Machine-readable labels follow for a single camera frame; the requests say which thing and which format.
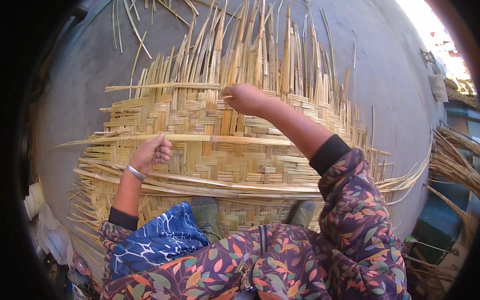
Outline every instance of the person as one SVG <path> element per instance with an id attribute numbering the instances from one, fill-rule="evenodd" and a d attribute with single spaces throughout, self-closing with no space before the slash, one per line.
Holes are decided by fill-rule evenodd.
<path id="1" fill-rule="evenodd" d="M 171 144 L 160 135 L 138 148 L 101 224 L 102 298 L 410 299 L 400 242 L 362 151 L 252 85 L 235 84 L 222 95 L 239 113 L 275 125 L 322 176 L 321 233 L 307 229 L 314 203 L 303 201 L 289 224 L 222 237 L 209 197 L 193 197 L 137 229 L 141 179 L 169 159 Z"/>

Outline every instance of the silver bangle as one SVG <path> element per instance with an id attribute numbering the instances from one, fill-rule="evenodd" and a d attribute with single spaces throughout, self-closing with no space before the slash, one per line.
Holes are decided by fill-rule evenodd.
<path id="1" fill-rule="evenodd" d="M 138 179 L 140 179 L 141 181 L 143 181 L 145 178 L 147 178 L 147 176 L 145 176 L 144 174 L 140 173 L 139 171 L 135 170 L 132 166 L 130 166 L 130 164 L 127 165 L 127 168 L 128 170 L 130 170 L 130 172 Z"/>

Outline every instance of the floral jacket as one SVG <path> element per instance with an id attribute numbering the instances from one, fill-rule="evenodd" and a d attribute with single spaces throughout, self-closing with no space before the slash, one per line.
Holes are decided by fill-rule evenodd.
<path id="1" fill-rule="evenodd" d="M 369 170 L 363 152 L 354 148 L 323 175 L 321 234 L 286 224 L 256 226 L 115 281 L 108 275 L 111 249 L 132 232 L 103 222 L 102 298 L 229 300 L 238 293 L 241 273 L 235 271 L 248 253 L 250 281 L 263 300 L 408 300 L 400 242 Z"/>

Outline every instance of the zipper pull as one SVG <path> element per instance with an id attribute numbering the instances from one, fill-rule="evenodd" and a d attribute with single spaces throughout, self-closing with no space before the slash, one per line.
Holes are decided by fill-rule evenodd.
<path id="1" fill-rule="evenodd" d="M 247 266 L 247 263 L 245 262 L 246 260 L 248 260 L 249 257 L 250 257 L 250 254 L 246 253 L 243 256 L 243 259 L 240 261 L 237 269 L 235 270 L 235 273 L 241 273 L 242 275 L 240 279 L 240 288 L 246 289 L 246 290 L 253 288 L 252 285 L 250 284 L 250 280 L 248 276 L 250 273 L 250 268 Z"/>

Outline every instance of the black cuff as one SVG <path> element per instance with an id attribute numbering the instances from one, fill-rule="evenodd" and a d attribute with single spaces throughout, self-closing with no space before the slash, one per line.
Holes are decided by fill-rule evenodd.
<path id="1" fill-rule="evenodd" d="M 108 221 L 112 224 L 118 225 L 125 229 L 135 231 L 137 230 L 138 217 L 121 212 L 118 209 L 111 208 Z"/>
<path id="2" fill-rule="evenodd" d="M 343 155 L 350 152 L 350 147 L 336 134 L 332 135 L 313 155 L 310 167 L 321 176 Z"/>

